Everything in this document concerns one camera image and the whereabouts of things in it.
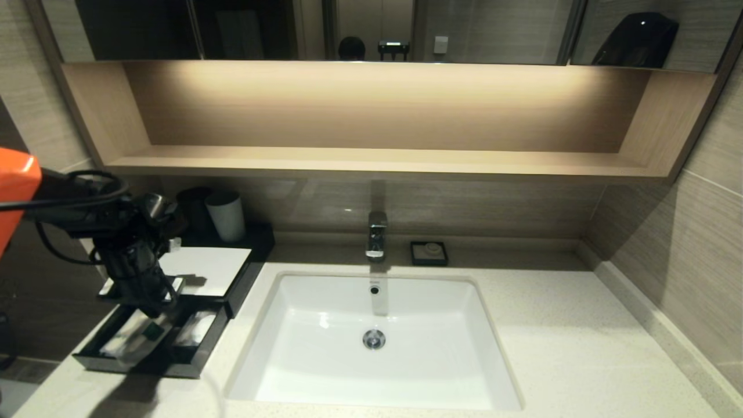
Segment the floor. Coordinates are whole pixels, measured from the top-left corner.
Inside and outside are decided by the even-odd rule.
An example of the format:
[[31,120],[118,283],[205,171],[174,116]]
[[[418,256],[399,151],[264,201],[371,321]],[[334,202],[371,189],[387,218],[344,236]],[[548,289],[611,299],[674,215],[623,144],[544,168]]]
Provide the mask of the floor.
[[52,361],[18,358],[0,371],[0,418],[11,418],[57,365]]

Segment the robotic arm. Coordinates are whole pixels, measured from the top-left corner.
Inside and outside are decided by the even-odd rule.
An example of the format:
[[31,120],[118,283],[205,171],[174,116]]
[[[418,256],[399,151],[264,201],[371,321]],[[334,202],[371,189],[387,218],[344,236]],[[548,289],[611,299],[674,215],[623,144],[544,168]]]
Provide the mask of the robotic arm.
[[[41,169],[31,155],[0,149],[0,254],[20,219],[29,219],[57,257],[105,266],[114,285],[104,299],[157,318],[178,301],[173,277],[163,273],[158,260],[186,223],[175,203],[154,193],[133,198],[128,190],[125,181],[108,173],[85,170],[63,175]],[[71,238],[92,238],[95,249],[88,260],[60,254],[46,237],[44,224],[61,228]]]

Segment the white cup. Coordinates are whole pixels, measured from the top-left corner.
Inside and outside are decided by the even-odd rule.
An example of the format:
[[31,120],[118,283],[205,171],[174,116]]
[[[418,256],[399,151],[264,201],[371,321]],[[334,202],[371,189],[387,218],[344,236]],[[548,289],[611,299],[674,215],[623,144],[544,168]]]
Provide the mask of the white cup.
[[237,242],[245,238],[245,219],[237,192],[214,192],[204,204],[222,241]]

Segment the light switch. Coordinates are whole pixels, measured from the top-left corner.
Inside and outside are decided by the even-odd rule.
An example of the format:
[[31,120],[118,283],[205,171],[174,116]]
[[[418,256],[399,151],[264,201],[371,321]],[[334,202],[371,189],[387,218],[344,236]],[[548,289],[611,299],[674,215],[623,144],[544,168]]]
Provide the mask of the light switch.
[[433,53],[434,54],[445,54],[449,47],[448,36],[436,36],[433,42]]

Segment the mirror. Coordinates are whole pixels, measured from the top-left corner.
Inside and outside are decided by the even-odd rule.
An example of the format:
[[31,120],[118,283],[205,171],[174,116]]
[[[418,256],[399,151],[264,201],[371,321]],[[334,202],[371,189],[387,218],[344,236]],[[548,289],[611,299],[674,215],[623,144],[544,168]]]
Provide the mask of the mirror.
[[714,73],[741,0],[588,0],[571,64]]
[[564,65],[584,0],[42,0],[65,62]]

